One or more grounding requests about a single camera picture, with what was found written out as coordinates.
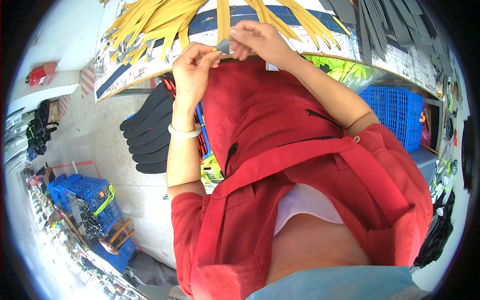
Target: woman's right hand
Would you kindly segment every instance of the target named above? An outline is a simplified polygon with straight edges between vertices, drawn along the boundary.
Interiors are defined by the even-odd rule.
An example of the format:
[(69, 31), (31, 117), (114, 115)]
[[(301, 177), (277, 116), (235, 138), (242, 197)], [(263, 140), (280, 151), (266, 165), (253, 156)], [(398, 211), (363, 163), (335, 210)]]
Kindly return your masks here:
[(297, 53), (293, 51), (280, 33), (270, 24), (243, 20), (230, 29), (233, 58), (247, 59), (251, 50), (265, 61), (288, 71), (294, 65)]

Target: white undershirt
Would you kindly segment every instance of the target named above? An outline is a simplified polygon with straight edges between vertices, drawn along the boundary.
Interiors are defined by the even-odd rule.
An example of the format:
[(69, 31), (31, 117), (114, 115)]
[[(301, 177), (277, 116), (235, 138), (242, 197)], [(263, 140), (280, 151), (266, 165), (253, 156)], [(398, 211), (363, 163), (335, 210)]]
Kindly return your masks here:
[(310, 185), (297, 183), (278, 202), (274, 235), (291, 217), (298, 214), (309, 214), (328, 222), (343, 224), (327, 196)]

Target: blue crate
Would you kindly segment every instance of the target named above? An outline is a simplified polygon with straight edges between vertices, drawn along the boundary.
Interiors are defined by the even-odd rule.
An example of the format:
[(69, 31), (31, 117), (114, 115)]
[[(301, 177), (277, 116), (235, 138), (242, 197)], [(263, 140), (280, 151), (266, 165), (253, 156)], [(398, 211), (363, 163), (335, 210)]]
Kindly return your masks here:
[(407, 152), (420, 148), (422, 97), (405, 88), (369, 86), (360, 93)]
[(108, 181), (105, 179), (83, 177), (72, 184), (67, 191), (84, 199), (92, 212), (96, 211), (108, 198)]
[(113, 201), (96, 216), (96, 219), (102, 226), (102, 232), (107, 233), (120, 216), (121, 210), (117, 201), (113, 199)]
[(57, 184), (64, 181), (65, 179), (67, 179), (67, 176), (65, 174), (61, 174), (60, 176), (58, 176), (54, 180), (52, 180), (49, 184), (47, 184), (48, 191), (50, 192), (50, 195), (52, 196), (53, 203), (57, 207), (62, 206), (61, 195), (57, 192), (57, 190), (54, 189), (54, 187), (56, 187)]
[(69, 177), (67, 177), (67, 179), (65, 179), (65, 180), (67, 180), (71, 183), (76, 183), (77, 181), (79, 181), (82, 178), (83, 178), (83, 176), (81, 174), (72, 174)]
[(132, 258), (135, 250), (137, 250), (137, 245), (132, 238), (128, 238), (119, 248), (120, 255), (123, 255), (127, 260)]
[(103, 248), (102, 244), (98, 243), (98, 245), (95, 246), (95, 248), (92, 249), (94, 253), (96, 253), (98, 256), (109, 262), (112, 267), (114, 267), (117, 271), (123, 274), (123, 271), (127, 268), (128, 265), (128, 259), (125, 258), (123, 255), (114, 255), (111, 253), (108, 253), (105, 248)]
[(62, 182), (60, 182), (59, 184), (57, 184), (53, 190), (56, 191), (56, 193), (60, 196), (59, 198), (59, 202), (61, 204), (61, 206), (63, 207), (63, 209), (65, 209), (66, 211), (68, 212), (71, 212), (72, 209), (70, 208), (69, 206), (69, 203), (70, 203), (70, 199), (68, 198), (67, 194), (68, 194), (68, 191), (67, 189), (72, 185), (72, 183), (68, 180), (64, 180)]

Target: woman's arm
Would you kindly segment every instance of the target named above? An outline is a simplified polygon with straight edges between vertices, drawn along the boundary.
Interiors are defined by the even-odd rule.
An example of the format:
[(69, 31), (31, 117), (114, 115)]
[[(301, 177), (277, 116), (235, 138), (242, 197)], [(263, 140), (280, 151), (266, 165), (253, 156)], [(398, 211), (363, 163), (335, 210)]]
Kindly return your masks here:
[(233, 58), (244, 60), (254, 50), (265, 61), (293, 74), (349, 135), (380, 123), (362, 98), (290, 49), (273, 26), (244, 20), (232, 27), (230, 34)]
[(300, 56), (297, 55), (296, 59), (291, 60), (286, 71), (309, 90), (349, 135), (353, 136), (371, 124), (380, 123), (372, 109), (357, 93)]
[[(212, 46), (189, 44), (173, 63), (177, 98), (173, 102), (172, 128), (180, 132), (192, 132), (195, 106), (204, 96), (208, 71), (217, 68), (222, 52), (212, 52)], [(184, 192), (205, 195), (200, 181), (200, 156), (196, 138), (172, 135), (167, 159), (168, 197)]]
[[(193, 108), (178, 106), (177, 100), (173, 103), (172, 128), (182, 132), (192, 132)], [(200, 156), (198, 154), (196, 138), (170, 138), (167, 160), (168, 197), (173, 200), (183, 192), (194, 192), (205, 195), (205, 188), (200, 181)]]

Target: red box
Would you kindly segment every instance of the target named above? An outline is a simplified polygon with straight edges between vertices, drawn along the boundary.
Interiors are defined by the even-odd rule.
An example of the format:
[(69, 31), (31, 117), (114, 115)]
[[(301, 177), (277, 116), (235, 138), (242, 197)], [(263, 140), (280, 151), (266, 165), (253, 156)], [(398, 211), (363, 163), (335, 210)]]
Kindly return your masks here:
[(45, 71), (45, 79), (42, 82), (42, 85), (48, 85), (55, 75), (55, 69), (57, 68), (56, 61), (50, 61), (43, 64), (43, 70)]
[(45, 77), (45, 70), (43, 67), (37, 67), (33, 69), (28, 75), (28, 85), (34, 86), (35, 84), (42, 83), (42, 78)]

